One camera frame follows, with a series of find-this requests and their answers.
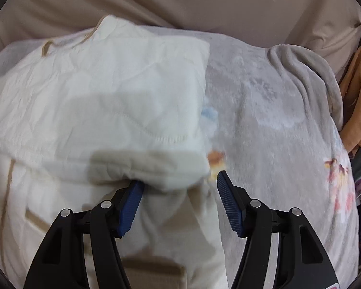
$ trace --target ribbed blue rubber pad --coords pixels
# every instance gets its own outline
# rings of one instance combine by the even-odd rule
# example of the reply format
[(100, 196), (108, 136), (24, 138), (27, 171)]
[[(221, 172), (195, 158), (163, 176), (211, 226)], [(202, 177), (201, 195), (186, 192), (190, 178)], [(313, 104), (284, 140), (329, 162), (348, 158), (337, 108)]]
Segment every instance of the ribbed blue rubber pad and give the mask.
[(140, 181), (136, 181), (123, 205), (123, 208), (120, 210), (119, 226), (117, 228), (120, 237), (123, 237), (124, 234), (131, 229), (143, 191), (144, 184)]
[(234, 199), (229, 185), (227, 184), (221, 173), (218, 174), (217, 187), (222, 200), (226, 215), (229, 219), (231, 229), (233, 229), (240, 237), (243, 232), (242, 228), (242, 212)]

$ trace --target sticker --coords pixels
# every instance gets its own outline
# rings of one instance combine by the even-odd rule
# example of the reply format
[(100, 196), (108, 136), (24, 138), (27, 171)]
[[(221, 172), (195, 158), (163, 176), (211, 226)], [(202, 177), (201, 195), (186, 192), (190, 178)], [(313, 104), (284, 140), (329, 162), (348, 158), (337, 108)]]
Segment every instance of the sticker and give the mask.
[(339, 284), (334, 284), (330, 287), (327, 287), (326, 289), (340, 289), (340, 285)]

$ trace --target white garment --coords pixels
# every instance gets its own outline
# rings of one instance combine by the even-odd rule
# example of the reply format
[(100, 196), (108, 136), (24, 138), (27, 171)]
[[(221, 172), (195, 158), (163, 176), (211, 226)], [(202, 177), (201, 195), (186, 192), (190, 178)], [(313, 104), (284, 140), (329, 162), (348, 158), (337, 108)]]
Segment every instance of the white garment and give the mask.
[(172, 190), (208, 173), (208, 43), (108, 16), (82, 42), (42, 51), (0, 78), (0, 152), (68, 181)]

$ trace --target brown sheet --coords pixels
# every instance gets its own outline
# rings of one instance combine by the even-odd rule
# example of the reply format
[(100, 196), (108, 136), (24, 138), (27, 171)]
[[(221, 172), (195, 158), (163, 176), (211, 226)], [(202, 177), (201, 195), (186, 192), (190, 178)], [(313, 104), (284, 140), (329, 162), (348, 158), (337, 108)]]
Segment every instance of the brown sheet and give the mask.
[(223, 33), (260, 47), (301, 45), (324, 57), (338, 78), (361, 33), (355, 0), (8, 0), (0, 12), (0, 50), (93, 27), (105, 14)]

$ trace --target orange cloth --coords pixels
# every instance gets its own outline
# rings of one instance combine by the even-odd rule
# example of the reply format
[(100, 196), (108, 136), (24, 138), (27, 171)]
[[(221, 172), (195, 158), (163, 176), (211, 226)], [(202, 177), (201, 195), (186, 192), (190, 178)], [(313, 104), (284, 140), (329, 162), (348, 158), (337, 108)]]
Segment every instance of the orange cloth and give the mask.
[(347, 152), (361, 147), (361, 47), (340, 83), (344, 104), (344, 127), (340, 136)]

